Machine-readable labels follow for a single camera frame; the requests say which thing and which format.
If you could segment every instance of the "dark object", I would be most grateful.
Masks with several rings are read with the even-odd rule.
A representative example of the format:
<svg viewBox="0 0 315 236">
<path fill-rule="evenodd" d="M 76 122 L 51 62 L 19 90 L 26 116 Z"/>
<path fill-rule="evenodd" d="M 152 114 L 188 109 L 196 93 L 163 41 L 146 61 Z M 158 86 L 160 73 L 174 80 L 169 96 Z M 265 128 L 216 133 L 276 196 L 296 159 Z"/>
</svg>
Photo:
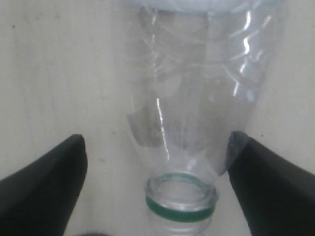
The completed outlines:
<svg viewBox="0 0 315 236">
<path fill-rule="evenodd" d="M 315 236 L 315 176 L 251 139 L 229 169 L 253 236 Z"/>
<path fill-rule="evenodd" d="M 84 139 L 73 135 L 0 181 L 0 236 L 62 236 L 86 171 Z"/>
</svg>

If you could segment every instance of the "transparent plastic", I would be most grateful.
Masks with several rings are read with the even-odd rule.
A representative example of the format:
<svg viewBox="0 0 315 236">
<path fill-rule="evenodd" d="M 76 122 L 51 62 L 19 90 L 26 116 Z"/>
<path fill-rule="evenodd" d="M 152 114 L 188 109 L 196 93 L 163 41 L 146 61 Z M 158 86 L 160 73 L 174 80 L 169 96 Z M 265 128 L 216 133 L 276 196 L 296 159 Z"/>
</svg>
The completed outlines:
<svg viewBox="0 0 315 236">
<path fill-rule="evenodd" d="M 218 199 L 214 181 L 248 140 L 243 131 L 281 29 L 283 1 L 235 0 L 204 11 L 155 2 L 117 3 L 126 119 L 148 170 L 149 208 L 168 220 L 203 221 Z"/>
</svg>

